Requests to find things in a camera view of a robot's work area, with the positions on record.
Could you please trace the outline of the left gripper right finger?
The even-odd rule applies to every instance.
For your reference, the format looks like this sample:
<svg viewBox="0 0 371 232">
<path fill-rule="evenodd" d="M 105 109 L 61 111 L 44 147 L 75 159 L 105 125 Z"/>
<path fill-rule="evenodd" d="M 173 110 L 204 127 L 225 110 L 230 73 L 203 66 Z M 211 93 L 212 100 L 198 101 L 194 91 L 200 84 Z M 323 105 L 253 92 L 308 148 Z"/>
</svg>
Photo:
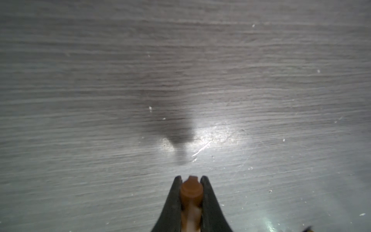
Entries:
<svg viewBox="0 0 371 232">
<path fill-rule="evenodd" d="M 202 176 L 201 184 L 203 186 L 201 232 L 233 232 L 223 215 L 209 178 Z"/>
</svg>

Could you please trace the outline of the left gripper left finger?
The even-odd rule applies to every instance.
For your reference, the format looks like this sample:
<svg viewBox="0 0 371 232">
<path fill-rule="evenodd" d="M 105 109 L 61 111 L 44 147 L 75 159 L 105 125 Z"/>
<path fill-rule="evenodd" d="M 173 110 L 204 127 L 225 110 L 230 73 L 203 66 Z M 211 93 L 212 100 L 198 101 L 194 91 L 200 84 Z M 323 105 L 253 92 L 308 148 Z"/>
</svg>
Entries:
<svg viewBox="0 0 371 232">
<path fill-rule="evenodd" d="M 151 232 L 181 232 L 182 204 L 180 199 L 180 187 L 182 183 L 181 176 L 176 176 L 162 212 Z"/>
</svg>

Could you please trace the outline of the dark brown pen cap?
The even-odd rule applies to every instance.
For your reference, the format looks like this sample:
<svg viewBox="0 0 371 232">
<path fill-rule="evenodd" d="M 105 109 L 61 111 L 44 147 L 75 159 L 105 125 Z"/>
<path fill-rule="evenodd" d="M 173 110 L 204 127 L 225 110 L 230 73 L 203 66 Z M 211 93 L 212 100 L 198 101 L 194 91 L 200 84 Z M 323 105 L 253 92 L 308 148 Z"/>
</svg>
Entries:
<svg viewBox="0 0 371 232">
<path fill-rule="evenodd" d="M 203 186 L 198 177 L 189 176 L 180 187 L 181 231 L 200 232 L 202 219 Z"/>
</svg>

